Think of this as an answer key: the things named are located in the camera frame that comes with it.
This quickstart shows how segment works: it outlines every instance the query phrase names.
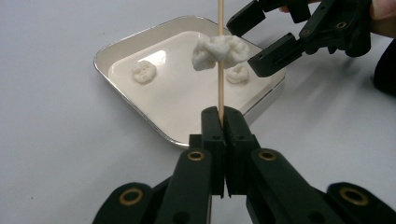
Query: square tray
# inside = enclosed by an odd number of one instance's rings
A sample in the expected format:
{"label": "square tray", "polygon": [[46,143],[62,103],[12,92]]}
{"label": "square tray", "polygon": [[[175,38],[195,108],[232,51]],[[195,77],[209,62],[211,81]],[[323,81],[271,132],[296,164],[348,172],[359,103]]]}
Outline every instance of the square tray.
{"label": "square tray", "polygon": [[[217,35],[217,31],[213,21],[180,17],[101,49],[94,65],[161,136],[186,148],[189,135],[201,132],[201,111],[218,104],[218,69],[197,72],[191,64],[192,50],[200,36]],[[246,43],[250,57],[261,51]],[[132,68],[142,60],[157,67],[156,77],[146,84],[132,77]],[[279,84],[286,71],[257,77],[248,63],[243,65],[249,70],[248,81],[232,84],[224,78],[224,104],[241,111],[250,123],[281,91]]]}

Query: white table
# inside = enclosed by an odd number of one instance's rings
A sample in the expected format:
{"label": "white table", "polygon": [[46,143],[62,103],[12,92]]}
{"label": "white table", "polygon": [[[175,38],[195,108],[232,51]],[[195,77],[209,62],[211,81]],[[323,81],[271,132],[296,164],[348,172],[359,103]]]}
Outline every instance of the white table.
{"label": "white table", "polygon": [[[226,1],[225,20],[249,1]],[[91,223],[117,187],[159,184],[179,149],[95,71],[95,53],[179,16],[217,20],[216,1],[0,3],[0,223]],[[246,39],[298,34],[287,14]],[[283,94],[250,126],[314,187],[357,184],[396,209],[396,98],[370,77],[390,42],[373,35],[357,59],[326,49],[288,66]],[[213,200],[213,223],[249,223],[244,197]]]}

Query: white substance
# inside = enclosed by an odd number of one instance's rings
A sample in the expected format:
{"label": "white substance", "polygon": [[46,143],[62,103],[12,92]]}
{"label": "white substance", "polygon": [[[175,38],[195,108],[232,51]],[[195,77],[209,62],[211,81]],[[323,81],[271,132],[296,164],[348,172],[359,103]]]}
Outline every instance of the white substance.
{"label": "white substance", "polygon": [[248,80],[248,70],[242,64],[225,70],[229,82],[236,84]]}
{"label": "white substance", "polygon": [[134,80],[139,83],[151,81],[156,73],[157,67],[148,61],[138,62],[132,69],[132,76],[134,77]]}
{"label": "white substance", "polygon": [[227,69],[246,61],[248,51],[248,45],[235,35],[204,37],[198,40],[191,61],[196,71],[214,68],[219,61]]}

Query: finger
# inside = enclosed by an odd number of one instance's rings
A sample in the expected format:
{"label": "finger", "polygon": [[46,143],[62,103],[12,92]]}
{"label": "finger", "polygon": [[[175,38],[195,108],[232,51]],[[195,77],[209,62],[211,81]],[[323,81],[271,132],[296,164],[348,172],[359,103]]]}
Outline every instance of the finger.
{"label": "finger", "polygon": [[384,35],[391,38],[396,38],[396,17],[387,18],[380,21],[372,21],[372,32],[378,35]]}
{"label": "finger", "polygon": [[396,0],[373,0],[370,14],[373,20],[396,17]]}

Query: wooden skewer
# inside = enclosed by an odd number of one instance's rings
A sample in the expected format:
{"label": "wooden skewer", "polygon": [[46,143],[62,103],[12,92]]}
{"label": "wooden skewer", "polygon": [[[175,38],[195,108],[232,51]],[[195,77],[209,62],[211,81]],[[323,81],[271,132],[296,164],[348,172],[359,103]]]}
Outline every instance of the wooden skewer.
{"label": "wooden skewer", "polygon": [[[224,1],[219,0],[219,35],[223,35],[223,9]],[[221,127],[224,123],[224,63],[220,61],[218,64],[219,69],[219,120]]]}

